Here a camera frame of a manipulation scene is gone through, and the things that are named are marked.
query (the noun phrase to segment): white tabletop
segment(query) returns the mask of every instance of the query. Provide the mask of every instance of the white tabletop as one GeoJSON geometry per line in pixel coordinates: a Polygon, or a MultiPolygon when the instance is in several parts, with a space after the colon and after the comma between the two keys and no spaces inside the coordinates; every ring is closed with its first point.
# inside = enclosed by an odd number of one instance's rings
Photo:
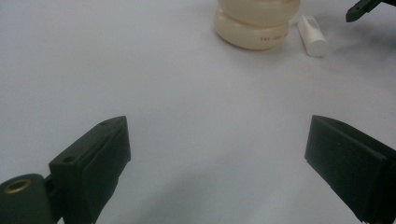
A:
{"type": "Polygon", "coordinates": [[[2,1],[0,182],[125,115],[133,161],[99,224],[360,223],[304,159],[314,114],[396,148],[396,7],[346,23],[356,2],[303,0],[281,46],[250,51],[216,35],[215,0],[2,1]]]}

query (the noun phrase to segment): white table surface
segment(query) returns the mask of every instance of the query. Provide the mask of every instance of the white table surface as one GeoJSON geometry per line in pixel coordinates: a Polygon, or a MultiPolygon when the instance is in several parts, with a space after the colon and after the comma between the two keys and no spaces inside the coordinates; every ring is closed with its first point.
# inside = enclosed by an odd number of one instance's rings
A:
{"type": "Polygon", "coordinates": [[[396,148],[396,7],[346,23],[356,2],[303,0],[281,46],[249,51],[216,35],[215,0],[1,1],[0,181],[125,115],[133,161],[99,224],[360,223],[304,159],[314,114],[396,148]]]}

